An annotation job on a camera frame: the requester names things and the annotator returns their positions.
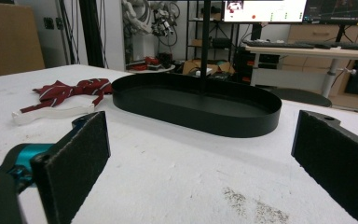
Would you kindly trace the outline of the dark round chair seat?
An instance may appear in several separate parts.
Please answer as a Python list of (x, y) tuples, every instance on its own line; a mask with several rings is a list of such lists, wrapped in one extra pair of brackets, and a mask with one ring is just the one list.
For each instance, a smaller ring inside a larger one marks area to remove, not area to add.
[(321, 94), (310, 92), (310, 91), (281, 88), (281, 89), (273, 89), (270, 92), (277, 95), (283, 100), (294, 101), (294, 102), (310, 104), (310, 105), (319, 105), (324, 107), (332, 106), (332, 102), (328, 98), (322, 96)]

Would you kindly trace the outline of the white plastic strip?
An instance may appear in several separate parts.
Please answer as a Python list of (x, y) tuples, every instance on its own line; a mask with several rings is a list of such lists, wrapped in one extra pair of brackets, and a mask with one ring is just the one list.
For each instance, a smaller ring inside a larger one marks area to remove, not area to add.
[(11, 114), (13, 121), (17, 125), (31, 123), (37, 119), (64, 119), (72, 116), (90, 114), (95, 111), (94, 105), (76, 106), (72, 108), (57, 109), (54, 107), (43, 107), (30, 112), (22, 113), (20, 111)]

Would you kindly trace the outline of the black computer tower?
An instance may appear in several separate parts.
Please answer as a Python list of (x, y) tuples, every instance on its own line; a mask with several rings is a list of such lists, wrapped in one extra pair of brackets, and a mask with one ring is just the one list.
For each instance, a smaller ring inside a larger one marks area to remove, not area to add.
[[(276, 69), (280, 60), (279, 55), (261, 54), (259, 56), (259, 68)], [(235, 82), (249, 83), (252, 78), (253, 66), (255, 65), (255, 54), (244, 47), (236, 48), (233, 58), (235, 70), (232, 80)]]

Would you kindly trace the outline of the brown wooden board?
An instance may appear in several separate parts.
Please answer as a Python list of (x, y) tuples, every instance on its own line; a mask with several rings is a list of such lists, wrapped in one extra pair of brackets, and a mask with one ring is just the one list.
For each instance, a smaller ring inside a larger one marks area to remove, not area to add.
[(33, 10), (0, 4), (0, 76), (44, 68)]

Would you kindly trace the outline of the black vertical stand pole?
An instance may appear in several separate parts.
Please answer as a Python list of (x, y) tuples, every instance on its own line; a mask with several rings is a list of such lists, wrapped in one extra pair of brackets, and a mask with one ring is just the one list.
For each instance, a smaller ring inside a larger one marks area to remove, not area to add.
[(201, 47), (201, 67), (200, 67), (200, 92), (204, 93), (206, 88), (207, 60), (209, 50), (209, 23), (211, 15), (211, 0), (204, 0), (203, 27), (202, 27), (202, 47)]

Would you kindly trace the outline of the dark computer monitor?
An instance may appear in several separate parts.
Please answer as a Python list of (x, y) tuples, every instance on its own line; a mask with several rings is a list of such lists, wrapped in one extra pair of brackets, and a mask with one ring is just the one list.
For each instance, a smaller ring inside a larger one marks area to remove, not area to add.
[(358, 0), (307, 0), (303, 22), (358, 25)]

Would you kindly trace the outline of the red striped bow tie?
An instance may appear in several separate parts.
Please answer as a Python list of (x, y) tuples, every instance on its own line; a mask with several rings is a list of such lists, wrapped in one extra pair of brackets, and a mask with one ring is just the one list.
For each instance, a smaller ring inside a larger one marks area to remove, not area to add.
[(76, 95), (94, 95), (94, 106), (98, 105), (106, 94), (112, 94), (111, 82), (107, 78), (91, 78), (79, 81), (75, 86), (64, 84), (57, 80), (53, 84), (34, 89), (39, 94), (39, 104), (21, 109), (21, 113), (28, 113), (44, 107), (54, 107), (66, 99)]

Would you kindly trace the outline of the black keyboard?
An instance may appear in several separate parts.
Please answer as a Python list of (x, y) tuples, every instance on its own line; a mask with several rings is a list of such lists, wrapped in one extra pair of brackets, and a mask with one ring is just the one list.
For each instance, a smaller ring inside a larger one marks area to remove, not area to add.
[(358, 50), (358, 43), (352, 43), (352, 42), (296, 41), (296, 44), (311, 45), (317, 49), (341, 48), (341, 49)]
[(314, 49), (314, 46), (308, 44), (296, 43), (276, 43), (276, 42), (260, 42), (260, 41), (245, 41), (246, 46), (255, 48), (288, 48), (288, 49)]

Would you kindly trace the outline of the black metal shelf rack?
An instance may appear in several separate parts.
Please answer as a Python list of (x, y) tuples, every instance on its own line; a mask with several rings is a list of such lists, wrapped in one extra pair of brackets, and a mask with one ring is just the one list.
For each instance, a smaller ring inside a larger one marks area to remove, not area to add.
[[(204, 0), (186, 0), (186, 59), (200, 59), (204, 31)], [(240, 26), (224, 21), (225, 2), (211, 0), (207, 23), (208, 58), (230, 61), (237, 46)]]

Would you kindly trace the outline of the black oval metal tray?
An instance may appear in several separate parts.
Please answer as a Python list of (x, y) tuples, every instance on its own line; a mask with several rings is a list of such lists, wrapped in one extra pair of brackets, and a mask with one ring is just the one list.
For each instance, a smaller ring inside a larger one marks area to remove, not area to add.
[(257, 87), (169, 73), (121, 77), (112, 89), (120, 109), (226, 137), (273, 132), (282, 108), (278, 96)]

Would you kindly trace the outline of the round white side table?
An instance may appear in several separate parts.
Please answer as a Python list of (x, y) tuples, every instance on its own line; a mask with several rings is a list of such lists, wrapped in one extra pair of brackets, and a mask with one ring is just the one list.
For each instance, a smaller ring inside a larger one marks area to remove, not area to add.
[(128, 69), (129, 73), (133, 74), (149, 74), (149, 73), (164, 73), (169, 72), (174, 69), (174, 65), (171, 65), (169, 68), (164, 68), (163, 66), (148, 66), (146, 64), (133, 65)]

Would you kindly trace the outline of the bright computer monitor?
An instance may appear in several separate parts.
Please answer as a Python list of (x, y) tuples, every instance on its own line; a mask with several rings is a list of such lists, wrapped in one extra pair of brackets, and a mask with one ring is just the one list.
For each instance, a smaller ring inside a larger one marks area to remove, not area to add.
[(223, 21), (302, 22), (307, 0), (227, 0)]

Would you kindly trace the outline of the black metal frame post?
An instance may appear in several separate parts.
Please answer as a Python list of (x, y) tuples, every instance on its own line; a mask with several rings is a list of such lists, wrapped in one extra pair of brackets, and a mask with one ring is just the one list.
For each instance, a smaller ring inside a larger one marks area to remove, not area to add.
[(104, 67), (96, 0), (78, 0), (88, 64)]

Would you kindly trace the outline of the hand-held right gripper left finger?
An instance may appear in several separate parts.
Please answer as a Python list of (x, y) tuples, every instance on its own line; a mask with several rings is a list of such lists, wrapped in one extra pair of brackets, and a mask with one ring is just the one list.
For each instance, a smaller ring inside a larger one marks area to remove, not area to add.
[(31, 159), (48, 224), (70, 224), (110, 157), (103, 111), (75, 119), (73, 130)]

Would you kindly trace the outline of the light wooden office desk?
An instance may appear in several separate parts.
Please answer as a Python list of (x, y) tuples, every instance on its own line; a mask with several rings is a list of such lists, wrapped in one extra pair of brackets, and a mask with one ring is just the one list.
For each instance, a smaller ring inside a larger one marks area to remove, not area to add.
[[(246, 49), (255, 54), (255, 64), (251, 77), (252, 86), (262, 85), (320, 91), (321, 95), (325, 98), (329, 96), (331, 91), (339, 61), (358, 60), (358, 50), (348, 49), (279, 49), (249, 46)], [(261, 54), (325, 58), (331, 59), (332, 62), (325, 74), (265, 69), (259, 67)]]

